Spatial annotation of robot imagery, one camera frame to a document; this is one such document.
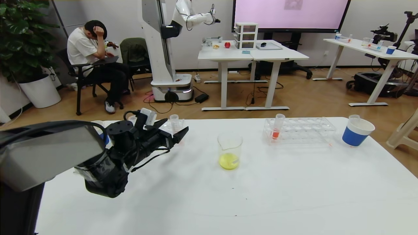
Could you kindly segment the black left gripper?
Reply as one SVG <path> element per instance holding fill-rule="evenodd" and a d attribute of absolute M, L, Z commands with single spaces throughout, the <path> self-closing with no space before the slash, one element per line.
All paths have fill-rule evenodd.
<path fill-rule="evenodd" d="M 145 134 L 141 138 L 141 145 L 145 149 L 158 149 L 158 148 L 168 148 L 173 147 L 173 143 L 180 143 L 184 136 L 187 134 L 189 127 L 181 129 L 179 132 L 171 135 L 170 133 L 160 129 L 166 122 L 167 118 L 160 119 L 155 121 L 153 127 L 147 126 Z"/>

